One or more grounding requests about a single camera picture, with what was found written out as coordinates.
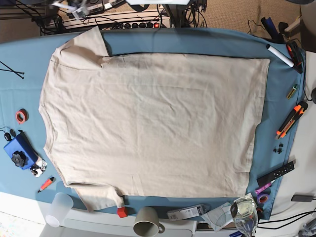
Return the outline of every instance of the orange marker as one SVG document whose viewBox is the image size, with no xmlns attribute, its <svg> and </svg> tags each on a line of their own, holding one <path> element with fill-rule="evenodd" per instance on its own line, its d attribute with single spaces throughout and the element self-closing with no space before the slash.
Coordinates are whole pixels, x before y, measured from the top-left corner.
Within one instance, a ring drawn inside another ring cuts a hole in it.
<svg viewBox="0 0 316 237">
<path fill-rule="evenodd" d="M 41 188 L 38 190 L 38 193 L 46 189 L 49 185 L 51 185 L 54 181 L 54 177 L 51 177 L 50 179 L 47 179 L 46 182 L 41 186 Z"/>
</svg>

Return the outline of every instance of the mug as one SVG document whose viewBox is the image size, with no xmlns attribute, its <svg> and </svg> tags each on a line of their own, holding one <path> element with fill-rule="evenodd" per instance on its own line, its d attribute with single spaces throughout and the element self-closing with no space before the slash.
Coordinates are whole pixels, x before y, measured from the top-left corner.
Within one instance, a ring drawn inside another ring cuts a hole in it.
<svg viewBox="0 0 316 237">
<path fill-rule="evenodd" d="M 133 230 L 141 237 L 154 237 L 158 233 L 162 234 L 165 228 L 159 223 L 158 214 L 155 209 L 145 206 L 138 212 Z"/>
</svg>

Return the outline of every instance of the blue tablecloth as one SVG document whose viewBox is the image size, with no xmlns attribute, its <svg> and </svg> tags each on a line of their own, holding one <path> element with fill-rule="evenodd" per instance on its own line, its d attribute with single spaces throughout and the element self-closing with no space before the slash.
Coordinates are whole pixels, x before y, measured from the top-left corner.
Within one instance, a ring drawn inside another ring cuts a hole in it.
<svg viewBox="0 0 316 237">
<path fill-rule="evenodd" d="M 52 202 L 57 192 L 71 195 L 75 201 L 74 208 L 85 209 L 74 190 L 65 188 L 54 166 L 47 158 L 43 147 L 46 140 L 45 126 L 38 112 L 42 83 L 46 74 L 49 59 L 55 48 L 78 35 L 63 34 L 32 38 L 22 41 L 0 44 L 0 61 L 16 71 L 25 72 L 24 80 L 14 73 L 0 71 L 0 127 L 18 132 L 25 131 L 33 148 L 48 162 L 47 171 L 39 178 L 32 176 L 30 171 L 22 171 L 15 167 L 10 157 L 0 149 L 0 191 L 25 198 Z M 281 140 L 275 140 L 276 131 L 291 109 L 302 99 L 303 75 L 276 58 L 266 50 L 266 41 L 245 33 L 224 29 L 130 29 L 113 30 L 103 33 L 103 37 L 111 55 L 129 53 L 193 53 L 220 55 L 242 58 L 269 58 L 271 60 L 262 121 L 257 126 L 253 163 L 247 192 L 258 187 L 257 177 L 287 163 L 296 131 Z M 285 55 L 285 45 L 271 44 Z M 294 84 L 299 84 L 299 91 L 288 100 L 287 93 Z M 18 125 L 15 112 L 24 108 L 29 119 Z M 283 143 L 283 152 L 274 153 L 274 147 Z M 7 142 L 0 139 L 0 147 Z M 57 178 L 45 191 L 37 194 L 37 190 L 48 177 Z M 270 199 L 264 204 L 264 217 L 268 219 L 277 194 L 281 178 L 273 183 Z M 143 206 L 159 206 L 156 208 L 160 218 L 167 218 L 166 211 L 199 203 L 206 203 L 211 208 L 232 201 L 235 198 L 166 198 L 166 197 L 125 197 L 129 214 L 136 214 Z M 102 212 L 116 213 L 117 208 L 111 207 Z"/>
</svg>

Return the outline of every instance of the orange utility knife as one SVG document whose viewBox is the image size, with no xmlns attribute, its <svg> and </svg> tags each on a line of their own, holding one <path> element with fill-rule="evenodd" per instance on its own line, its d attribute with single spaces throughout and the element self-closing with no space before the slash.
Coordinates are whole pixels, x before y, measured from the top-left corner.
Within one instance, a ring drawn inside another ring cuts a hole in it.
<svg viewBox="0 0 316 237">
<path fill-rule="evenodd" d="M 307 107 L 308 104 L 305 101 L 301 101 L 297 104 L 297 106 L 294 107 L 294 109 L 286 117 L 286 120 L 276 132 L 276 139 L 280 139 L 286 136 L 286 134 L 293 127 L 296 121 L 303 115 Z"/>
</svg>

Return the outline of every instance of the t-shirt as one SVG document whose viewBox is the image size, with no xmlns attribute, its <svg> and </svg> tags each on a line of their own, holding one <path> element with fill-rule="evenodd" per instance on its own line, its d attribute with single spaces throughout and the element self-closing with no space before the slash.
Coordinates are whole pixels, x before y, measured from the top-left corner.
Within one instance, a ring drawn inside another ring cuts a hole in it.
<svg viewBox="0 0 316 237">
<path fill-rule="evenodd" d="M 89 211 L 122 207 L 122 195 L 243 196 L 269 62 L 110 56 L 93 28 L 51 57 L 39 103 L 44 150 Z"/>
</svg>

